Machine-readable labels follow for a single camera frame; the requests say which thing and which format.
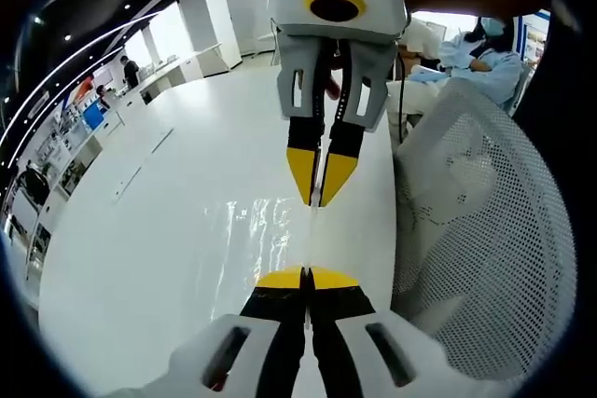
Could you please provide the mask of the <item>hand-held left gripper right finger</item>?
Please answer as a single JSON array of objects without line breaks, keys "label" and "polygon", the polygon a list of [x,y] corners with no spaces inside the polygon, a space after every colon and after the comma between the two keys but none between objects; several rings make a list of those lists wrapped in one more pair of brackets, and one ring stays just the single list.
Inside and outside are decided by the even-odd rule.
[{"label": "hand-held left gripper right finger", "polygon": [[308,268],[312,346],[329,397],[441,397],[442,349],[393,312],[378,312],[358,281]]}]

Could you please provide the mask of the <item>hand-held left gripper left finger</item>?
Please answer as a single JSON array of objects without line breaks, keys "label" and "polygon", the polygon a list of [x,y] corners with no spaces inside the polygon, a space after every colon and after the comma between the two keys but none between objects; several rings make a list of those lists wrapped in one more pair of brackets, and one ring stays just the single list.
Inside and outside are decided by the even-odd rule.
[{"label": "hand-held left gripper left finger", "polygon": [[214,321],[218,336],[196,371],[207,395],[290,397],[305,351],[308,270],[294,266],[262,277],[238,314]]}]

